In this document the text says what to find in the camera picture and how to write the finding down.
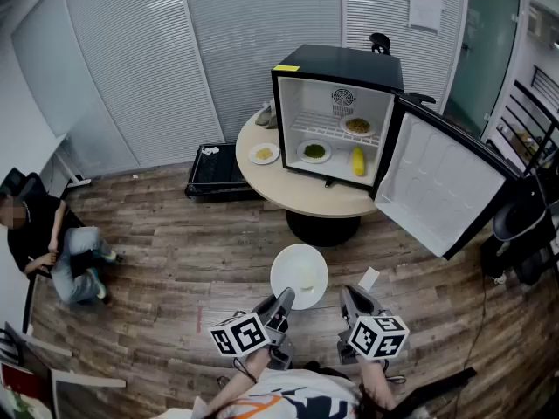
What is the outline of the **black floor crate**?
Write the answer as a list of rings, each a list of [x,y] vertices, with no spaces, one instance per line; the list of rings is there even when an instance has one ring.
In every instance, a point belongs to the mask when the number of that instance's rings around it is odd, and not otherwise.
[[[215,155],[203,155],[201,146],[219,147]],[[236,159],[236,144],[202,144],[190,170],[184,194],[199,202],[229,202],[262,199],[243,177]]]

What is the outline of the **storage rack with black bars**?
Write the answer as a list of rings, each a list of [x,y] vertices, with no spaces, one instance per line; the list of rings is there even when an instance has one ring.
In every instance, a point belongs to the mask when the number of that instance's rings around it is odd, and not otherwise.
[[[538,65],[527,81],[517,79],[486,144],[525,175],[549,166],[559,152],[559,83]]]

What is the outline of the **person's right forearm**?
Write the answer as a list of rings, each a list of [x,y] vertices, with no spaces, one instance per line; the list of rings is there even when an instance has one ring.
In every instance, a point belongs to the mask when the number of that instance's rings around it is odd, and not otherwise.
[[[370,361],[358,355],[362,384],[367,395],[381,408],[393,410],[397,403],[386,381],[383,367],[378,361]]]

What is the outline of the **white paper notice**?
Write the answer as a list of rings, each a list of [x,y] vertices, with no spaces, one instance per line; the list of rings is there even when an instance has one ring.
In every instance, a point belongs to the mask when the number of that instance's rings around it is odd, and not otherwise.
[[[443,0],[409,0],[408,25],[438,32],[444,7]]]

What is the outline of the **grey folded cloth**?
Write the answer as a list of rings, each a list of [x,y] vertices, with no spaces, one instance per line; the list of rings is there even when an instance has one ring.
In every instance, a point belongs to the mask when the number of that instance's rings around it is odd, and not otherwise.
[[[263,104],[255,120],[255,124],[265,129],[276,129],[278,127],[274,98],[271,98],[269,102]]]

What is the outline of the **black mini fridge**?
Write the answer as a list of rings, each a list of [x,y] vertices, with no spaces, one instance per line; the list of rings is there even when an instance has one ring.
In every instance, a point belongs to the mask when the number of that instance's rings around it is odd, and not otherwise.
[[[451,258],[493,217],[520,174],[480,141],[431,109],[432,98],[404,90],[400,60],[391,55],[302,45],[271,72],[283,166],[369,193],[384,215],[431,253]],[[378,148],[293,131],[302,110],[370,121]],[[299,159],[307,140],[325,141],[330,158]],[[356,176],[352,151],[365,155]]]

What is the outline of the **frosted glass door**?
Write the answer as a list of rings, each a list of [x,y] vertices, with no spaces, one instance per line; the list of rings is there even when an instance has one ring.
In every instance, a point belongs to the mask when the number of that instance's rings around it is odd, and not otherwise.
[[[459,62],[444,115],[472,137],[483,134],[514,47],[520,0],[468,0]]]

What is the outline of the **white card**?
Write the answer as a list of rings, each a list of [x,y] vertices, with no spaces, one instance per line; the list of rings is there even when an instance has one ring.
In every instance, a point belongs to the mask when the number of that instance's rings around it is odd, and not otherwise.
[[[369,292],[379,277],[379,272],[372,267],[364,273],[358,285],[365,291]]]

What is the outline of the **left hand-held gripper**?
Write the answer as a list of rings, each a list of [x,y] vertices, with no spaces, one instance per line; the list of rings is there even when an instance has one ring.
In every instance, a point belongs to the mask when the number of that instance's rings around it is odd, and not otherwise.
[[[287,337],[287,316],[295,301],[295,291],[287,287],[276,297],[271,294],[251,313],[236,313],[209,333],[222,357],[242,358],[266,347],[270,368],[288,370],[292,366],[294,346]]]

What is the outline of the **person's white printed shirt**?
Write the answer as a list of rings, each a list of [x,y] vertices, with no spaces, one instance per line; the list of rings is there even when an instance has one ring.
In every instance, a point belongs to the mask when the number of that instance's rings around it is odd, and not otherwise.
[[[362,393],[353,382],[307,369],[274,370],[269,368],[270,363],[258,382],[238,399],[219,410],[215,419],[367,417],[368,407],[362,401]],[[206,402],[198,397],[191,409],[168,409],[153,419],[204,419],[209,414],[207,407],[212,400]]]

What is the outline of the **person's left forearm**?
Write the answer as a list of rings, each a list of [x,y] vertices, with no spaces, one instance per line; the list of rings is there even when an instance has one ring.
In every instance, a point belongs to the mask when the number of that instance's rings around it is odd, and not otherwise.
[[[237,373],[227,382],[221,392],[208,404],[208,415],[204,419],[215,419],[219,410],[231,404],[252,388],[271,362],[269,347],[262,347],[244,359],[235,358],[233,365]]]

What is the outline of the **black chair with headrest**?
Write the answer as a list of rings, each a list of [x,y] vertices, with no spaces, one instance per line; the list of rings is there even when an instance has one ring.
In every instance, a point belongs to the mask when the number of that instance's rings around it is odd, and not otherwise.
[[[390,55],[391,42],[386,35],[379,32],[372,33],[369,35],[369,41],[374,53]]]

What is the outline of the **white desk frame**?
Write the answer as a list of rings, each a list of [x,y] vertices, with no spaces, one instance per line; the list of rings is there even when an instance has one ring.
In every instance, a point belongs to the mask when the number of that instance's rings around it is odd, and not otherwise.
[[[76,374],[74,372],[66,372],[57,369],[50,369],[51,385],[52,385],[52,402],[54,417],[61,419],[59,411],[58,384],[66,383],[79,386],[88,386],[96,388],[125,388],[127,382],[117,378],[105,378],[90,376],[85,374]]]

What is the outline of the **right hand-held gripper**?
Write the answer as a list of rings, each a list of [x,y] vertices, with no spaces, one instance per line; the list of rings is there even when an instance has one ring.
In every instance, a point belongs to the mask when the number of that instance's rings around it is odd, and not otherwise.
[[[354,321],[339,334],[337,349],[340,363],[357,363],[362,356],[368,361],[398,357],[410,334],[399,316],[380,315],[380,303],[359,285],[344,285],[340,293],[342,317]]]

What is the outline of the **plate of green food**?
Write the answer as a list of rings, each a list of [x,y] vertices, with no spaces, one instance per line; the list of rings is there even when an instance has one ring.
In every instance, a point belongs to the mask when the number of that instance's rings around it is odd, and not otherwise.
[[[297,155],[306,163],[320,164],[330,158],[331,147],[325,141],[307,140],[297,147]]]

